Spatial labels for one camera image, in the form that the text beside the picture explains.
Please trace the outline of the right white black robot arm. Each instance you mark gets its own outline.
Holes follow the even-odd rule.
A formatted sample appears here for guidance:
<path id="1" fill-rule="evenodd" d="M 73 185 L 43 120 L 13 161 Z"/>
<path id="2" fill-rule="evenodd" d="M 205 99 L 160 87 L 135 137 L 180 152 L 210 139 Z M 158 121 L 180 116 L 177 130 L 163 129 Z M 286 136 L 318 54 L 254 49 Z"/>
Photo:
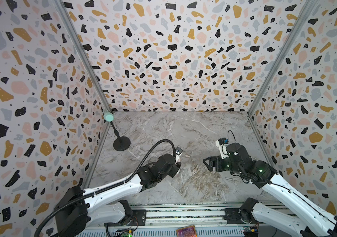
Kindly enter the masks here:
<path id="1" fill-rule="evenodd" d="M 220 155 L 203 159 L 209 171 L 227 171 L 271 194 L 293 216 L 248 198 L 238 211 L 245 223 L 265 223 L 292 237 L 337 237 L 337 216 L 320 208 L 291 186 L 275 168 L 261 160 L 253 160 L 239 143 L 228 144 L 222 138 L 216 141 Z"/>

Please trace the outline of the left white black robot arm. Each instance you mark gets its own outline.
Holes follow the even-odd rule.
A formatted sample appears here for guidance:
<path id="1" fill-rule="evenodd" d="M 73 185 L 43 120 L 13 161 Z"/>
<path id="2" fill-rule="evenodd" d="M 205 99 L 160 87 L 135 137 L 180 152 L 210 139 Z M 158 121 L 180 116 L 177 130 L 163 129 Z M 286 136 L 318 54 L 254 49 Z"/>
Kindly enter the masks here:
<path id="1" fill-rule="evenodd" d="M 57 235 L 74 237 L 97 224 L 126 225 L 133 211 L 124 197 L 151 189 L 167 176 L 175 177 L 180 166 L 180 154 L 165 154 L 155 163 L 140 167 L 135 176 L 96 188 L 70 188 L 55 207 Z"/>

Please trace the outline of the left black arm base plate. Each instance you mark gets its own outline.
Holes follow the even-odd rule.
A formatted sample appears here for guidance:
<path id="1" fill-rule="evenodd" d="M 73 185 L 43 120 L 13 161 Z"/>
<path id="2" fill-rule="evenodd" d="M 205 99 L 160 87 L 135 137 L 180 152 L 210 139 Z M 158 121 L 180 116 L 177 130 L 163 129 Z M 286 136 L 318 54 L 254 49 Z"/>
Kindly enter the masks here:
<path id="1" fill-rule="evenodd" d="M 121 226 L 145 226 L 147 210 L 146 209 L 133 209 L 133 214 L 127 215 L 121 221 L 116 223 L 109 223 L 111 227 Z"/>

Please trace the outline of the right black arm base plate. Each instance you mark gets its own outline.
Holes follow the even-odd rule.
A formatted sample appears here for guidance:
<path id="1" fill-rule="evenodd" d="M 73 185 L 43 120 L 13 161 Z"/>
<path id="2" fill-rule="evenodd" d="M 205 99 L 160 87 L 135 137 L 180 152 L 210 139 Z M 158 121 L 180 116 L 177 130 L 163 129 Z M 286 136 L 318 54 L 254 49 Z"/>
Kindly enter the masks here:
<path id="1" fill-rule="evenodd" d="M 224 209 L 223 219 L 227 221 L 227 224 L 256 224 L 254 219 L 244 220 L 242 219 L 240 209 L 238 208 L 226 208 Z"/>

